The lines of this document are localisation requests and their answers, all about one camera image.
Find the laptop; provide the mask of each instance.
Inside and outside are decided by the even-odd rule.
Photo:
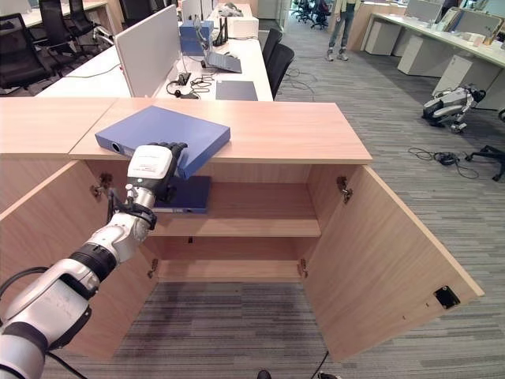
[[[204,49],[205,66],[215,67],[216,69],[224,69],[225,71],[230,71],[232,73],[242,73],[242,65],[240,63],[240,59],[210,51],[208,42],[202,36],[201,23],[198,18],[194,21],[194,25],[196,29],[196,37]]]

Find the cabinet door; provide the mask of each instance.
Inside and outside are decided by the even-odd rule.
[[[461,304],[484,294],[370,167],[357,168],[348,188],[303,279],[335,361],[445,313],[434,295],[442,287]]]
[[[68,257],[104,225],[107,199],[97,201],[91,195],[94,183],[86,163],[67,163],[0,215],[0,282],[25,268]],[[111,357],[155,286],[156,278],[147,275],[149,268],[138,253],[110,274],[90,301],[91,320],[67,348]],[[2,312],[26,283],[9,289]]]

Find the blue box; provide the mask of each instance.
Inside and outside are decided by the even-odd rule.
[[[213,21],[203,21],[201,28],[202,36],[207,40],[208,46],[212,46],[212,30],[214,29]],[[187,20],[179,27],[181,35],[181,51],[183,55],[204,56],[204,49],[198,37],[193,21]]]
[[[147,107],[95,134],[102,148],[133,156],[135,149],[152,142],[185,142],[177,175],[195,174],[230,140],[230,128],[159,107]]]

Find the person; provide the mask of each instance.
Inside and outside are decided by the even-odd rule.
[[[335,7],[335,28],[330,37],[330,43],[328,44],[328,50],[326,52],[326,59],[329,62],[333,61],[333,47],[337,42],[337,36],[339,35],[342,24],[344,24],[344,31],[342,33],[342,41],[340,42],[339,53],[337,54],[337,59],[342,59],[347,61],[349,57],[346,54],[347,40],[349,39],[350,27],[353,24],[354,12],[356,12],[361,4],[361,0],[336,0]]]

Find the jeans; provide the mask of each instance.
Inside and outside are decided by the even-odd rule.
[[[333,48],[335,43],[337,42],[337,36],[339,35],[340,28],[342,24],[344,25],[344,32],[342,34],[342,42],[340,43],[340,47],[344,50],[347,46],[347,39],[349,38],[349,30],[351,25],[353,24],[354,19],[354,4],[347,4],[346,12],[340,13],[340,21],[335,22],[335,28],[330,37],[329,47]]]

